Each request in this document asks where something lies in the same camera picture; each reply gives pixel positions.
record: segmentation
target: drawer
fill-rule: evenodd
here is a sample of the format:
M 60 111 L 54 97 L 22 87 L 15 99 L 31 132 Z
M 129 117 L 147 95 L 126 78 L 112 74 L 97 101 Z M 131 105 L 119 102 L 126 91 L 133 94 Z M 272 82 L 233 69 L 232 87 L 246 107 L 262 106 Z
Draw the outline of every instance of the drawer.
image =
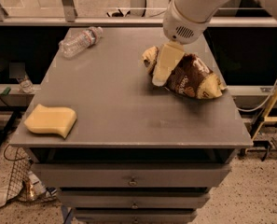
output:
M 230 171 L 214 163 L 34 164 L 49 187 L 216 187 Z
M 74 216 L 77 220 L 89 224 L 97 222 L 186 224 L 192 221 L 196 215 L 196 211 L 189 210 L 74 210 Z
M 59 200 L 69 207 L 86 208 L 171 208 L 197 209 L 209 200 L 208 193 L 188 193 L 170 189 L 59 191 Z

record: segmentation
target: wire basket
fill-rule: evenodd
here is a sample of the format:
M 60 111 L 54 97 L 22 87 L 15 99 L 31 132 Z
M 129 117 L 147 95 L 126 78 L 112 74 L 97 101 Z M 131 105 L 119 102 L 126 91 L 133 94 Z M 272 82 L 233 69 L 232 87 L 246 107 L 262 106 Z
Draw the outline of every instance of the wire basket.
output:
M 40 204 L 57 200 L 56 196 L 47 193 L 40 195 L 34 201 L 28 199 L 26 182 L 28 180 L 28 171 L 30 171 L 32 162 L 22 148 L 18 148 L 15 155 L 15 161 L 9 179 L 7 191 L 8 201 L 19 201 L 22 203 Z

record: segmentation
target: black metal stand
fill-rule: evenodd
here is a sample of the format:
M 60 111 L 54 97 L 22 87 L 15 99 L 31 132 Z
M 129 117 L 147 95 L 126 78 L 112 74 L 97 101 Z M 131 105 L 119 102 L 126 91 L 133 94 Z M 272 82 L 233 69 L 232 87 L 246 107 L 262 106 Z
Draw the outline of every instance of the black metal stand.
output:
M 4 130 L 0 133 L 0 146 L 3 144 L 5 138 L 7 137 L 7 133 L 8 131 L 12 128 L 16 118 L 20 118 L 21 117 L 21 113 L 19 111 L 13 111 L 10 119 L 7 122 L 6 127 L 4 128 Z

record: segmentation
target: white cable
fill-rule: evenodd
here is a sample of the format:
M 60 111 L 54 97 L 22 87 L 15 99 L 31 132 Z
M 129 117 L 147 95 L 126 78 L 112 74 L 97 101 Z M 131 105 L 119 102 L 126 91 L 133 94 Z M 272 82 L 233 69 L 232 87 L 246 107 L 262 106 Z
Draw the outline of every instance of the white cable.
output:
M 242 112 L 253 112 L 253 111 L 258 110 L 258 109 L 261 108 L 261 107 L 270 99 L 270 97 L 273 95 L 276 85 L 277 85 L 277 79 L 276 79 L 276 81 L 275 81 L 275 84 L 274 84 L 273 87 L 271 88 L 271 91 L 270 91 L 270 94 L 268 95 L 268 97 L 267 97 L 258 107 L 253 108 L 253 109 L 241 109 L 241 108 L 238 108 L 238 110 L 239 110 L 239 111 L 242 111 Z

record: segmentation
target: gray tabletop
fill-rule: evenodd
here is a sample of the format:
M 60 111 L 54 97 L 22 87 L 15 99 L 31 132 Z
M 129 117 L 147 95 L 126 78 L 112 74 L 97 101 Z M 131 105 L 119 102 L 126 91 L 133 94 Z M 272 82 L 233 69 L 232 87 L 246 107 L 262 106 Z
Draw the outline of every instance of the gray tabletop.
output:
M 81 29 L 70 29 L 73 34 Z M 252 145 L 228 91 L 214 100 L 177 97 L 153 87 L 142 53 L 167 39 L 161 28 L 104 28 L 99 43 L 73 59 L 57 53 L 10 141 L 15 147 L 190 147 Z M 203 36 L 186 45 L 217 74 Z M 30 133 L 23 121 L 37 104 L 67 106 L 77 121 L 64 140 Z

